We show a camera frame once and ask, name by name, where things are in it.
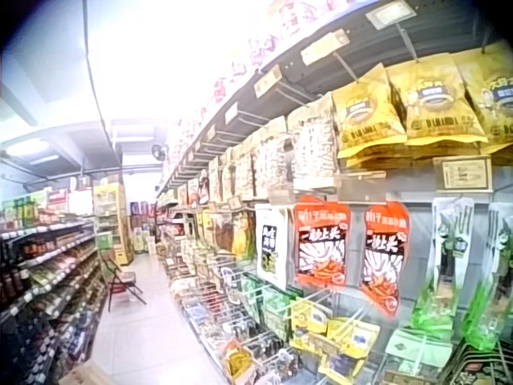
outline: aisle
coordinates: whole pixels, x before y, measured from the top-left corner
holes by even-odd
[[[156,258],[139,255],[125,268],[137,273],[147,306],[115,294],[103,309],[91,359],[119,385],[226,384],[168,291]]]

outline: hanging snack package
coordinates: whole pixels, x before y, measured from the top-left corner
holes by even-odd
[[[178,188],[178,205],[180,205],[180,206],[187,206],[188,205],[187,183],[182,184]]]
[[[474,201],[433,200],[433,239],[426,281],[415,304],[412,327],[449,340],[471,251]]]
[[[513,204],[490,203],[482,276],[463,322],[463,335],[490,351],[506,326],[513,305]]]
[[[347,266],[345,246],[351,223],[349,207],[302,197],[294,207],[297,273],[301,283],[341,288]]]
[[[242,200],[254,197],[253,168],[251,159],[252,136],[233,148],[235,169],[235,195]]]
[[[218,156],[208,162],[208,191],[211,202],[220,203],[223,201]]]
[[[292,301],[290,310],[292,338],[291,347],[302,351],[309,351],[315,355],[322,355],[322,349],[316,343],[315,335],[326,336],[328,320],[333,317],[331,309],[316,302],[298,299]]]
[[[351,384],[365,365],[378,339],[380,327],[362,321],[337,318],[328,322],[328,338],[340,345],[336,355],[323,355],[319,372],[335,383]]]
[[[262,290],[262,295],[262,312],[265,325],[279,338],[287,342],[290,334],[290,319],[288,318],[290,310],[288,306],[295,297],[272,287],[265,287]]]
[[[386,69],[406,109],[406,144],[440,140],[487,142],[465,99],[465,87],[449,54],[432,55]]]
[[[226,152],[219,157],[221,171],[221,190],[223,192],[223,202],[228,202],[228,199],[234,195],[234,170],[235,164],[232,158],[232,148],[228,148]]]
[[[406,133],[390,102],[390,85],[382,64],[332,95],[341,133],[339,158],[378,144],[406,142]]]
[[[399,278],[408,257],[410,215],[389,201],[366,211],[366,244],[360,288],[389,316],[399,307]]]
[[[255,177],[255,195],[267,198],[268,189],[280,188],[287,182],[285,117],[271,120],[252,134],[251,148]]]
[[[288,209],[278,209],[271,205],[255,205],[256,210],[256,251],[258,276],[276,287],[286,290],[288,278],[292,277],[287,266],[292,253],[293,230]]]
[[[211,214],[214,222],[214,239],[221,250],[229,252],[233,246],[233,221],[231,213]]]
[[[294,188],[333,186],[337,172],[337,138],[331,94],[292,111],[287,118],[287,128],[294,146]]]
[[[513,144],[513,54],[505,41],[485,50],[452,54],[474,104],[488,143],[481,151],[491,154]]]
[[[233,214],[232,253],[242,261],[252,260],[255,255],[255,217],[250,211]]]

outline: ceiling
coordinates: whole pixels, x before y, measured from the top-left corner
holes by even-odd
[[[165,144],[228,69],[233,42],[241,39],[233,28],[250,27],[244,18],[230,26],[220,18],[229,16],[222,5],[243,16],[251,7],[221,3],[88,0],[87,55],[83,1],[41,2],[2,50],[0,148],[31,138],[50,147],[34,156],[2,151],[2,164],[40,180],[115,167],[123,158],[133,164],[153,144]]]

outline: ceiling light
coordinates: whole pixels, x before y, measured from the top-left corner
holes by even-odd
[[[10,156],[24,156],[44,151],[49,147],[50,145],[45,140],[34,138],[9,146],[7,148],[7,154]]]
[[[148,142],[153,140],[153,136],[118,136],[115,138],[116,143],[120,142]]]
[[[59,155],[45,156],[44,158],[41,158],[41,159],[32,160],[30,162],[30,165],[35,166],[36,164],[46,163],[46,162],[49,162],[50,160],[56,160],[58,158],[59,158]]]
[[[417,16],[417,14],[404,0],[396,0],[376,8],[366,14],[366,16],[377,30],[381,30],[386,26],[395,24],[396,22],[401,22],[407,18],[413,18],[414,16]]]

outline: red snack package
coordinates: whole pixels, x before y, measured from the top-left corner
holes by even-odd
[[[370,206],[366,211],[366,244],[360,289],[388,315],[399,307],[399,276],[406,263],[410,215],[399,202]]]
[[[294,207],[297,280],[317,286],[343,287],[345,245],[351,222],[349,207],[302,197]]]

